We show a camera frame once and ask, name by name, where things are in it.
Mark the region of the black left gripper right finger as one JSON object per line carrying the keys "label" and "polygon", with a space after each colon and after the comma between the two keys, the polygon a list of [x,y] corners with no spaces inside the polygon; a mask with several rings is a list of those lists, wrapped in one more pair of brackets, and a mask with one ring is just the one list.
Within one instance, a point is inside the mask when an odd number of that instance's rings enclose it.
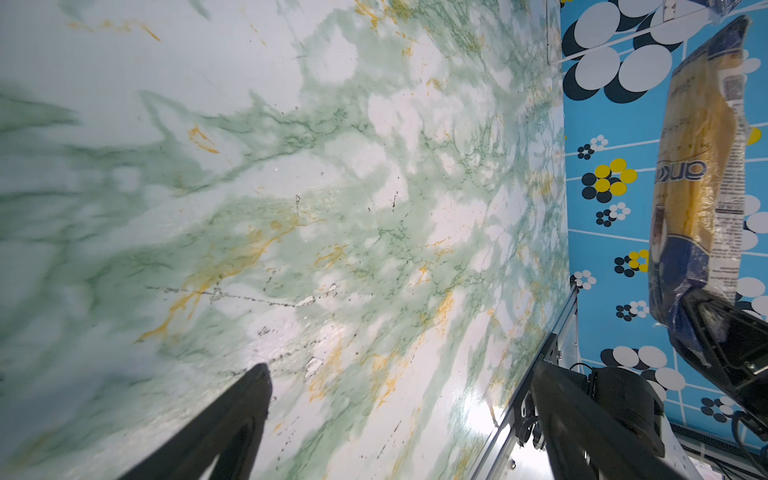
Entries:
{"label": "black left gripper right finger", "polygon": [[641,377],[615,367],[583,375],[543,362],[531,393],[554,478],[687,477],[687,455]]}

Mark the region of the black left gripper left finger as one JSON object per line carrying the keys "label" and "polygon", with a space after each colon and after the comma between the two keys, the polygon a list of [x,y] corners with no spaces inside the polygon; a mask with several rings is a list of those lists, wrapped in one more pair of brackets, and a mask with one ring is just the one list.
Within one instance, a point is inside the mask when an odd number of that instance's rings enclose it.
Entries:
{"label": "black left gripper left finger", "polygon": [[248,479],[272,398],[267,364],[248,370],[124,479]]}

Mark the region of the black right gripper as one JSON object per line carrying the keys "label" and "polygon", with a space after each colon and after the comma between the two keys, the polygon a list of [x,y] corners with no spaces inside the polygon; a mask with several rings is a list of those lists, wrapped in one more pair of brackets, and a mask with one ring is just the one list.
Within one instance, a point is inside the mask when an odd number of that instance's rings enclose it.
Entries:
{"label": "black right gripper", "polygon": [[701,376],[746,414],[746,426],[767,439],[767,322],[703,289],[673,305],[670,343]]}

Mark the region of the clear striped spaghetti bag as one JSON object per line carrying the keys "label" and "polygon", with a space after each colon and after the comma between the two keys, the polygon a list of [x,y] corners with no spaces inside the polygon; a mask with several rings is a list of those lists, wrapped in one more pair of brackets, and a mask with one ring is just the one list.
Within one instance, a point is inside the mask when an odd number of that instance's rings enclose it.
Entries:
{"label": "clear striped spaghetti bag", "polygon": [[691,291],[731,302],[741,262],[748,123],[744,43],[734,18],[673,71],[652,200],[649,298],[671,339],[702,351],[683,311]]}

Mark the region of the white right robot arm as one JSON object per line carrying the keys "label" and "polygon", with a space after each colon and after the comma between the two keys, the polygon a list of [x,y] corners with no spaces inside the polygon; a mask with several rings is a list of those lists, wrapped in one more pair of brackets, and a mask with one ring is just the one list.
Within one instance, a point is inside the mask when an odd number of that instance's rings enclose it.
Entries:
{"label": "white right robot arm", "polygon": [[[745,426],[767,437],[766,322],[702,289],[678,297],[662,319],[678,355],[723,394],[703,410],[730,425],[743,459],[766,478],[767,454],[753,455],[739,436]],[[589,376],[592,398],[659,458],[671,451],[662,438],[665,394],[683,384],[666,374],[645,350],[616,347]]]}

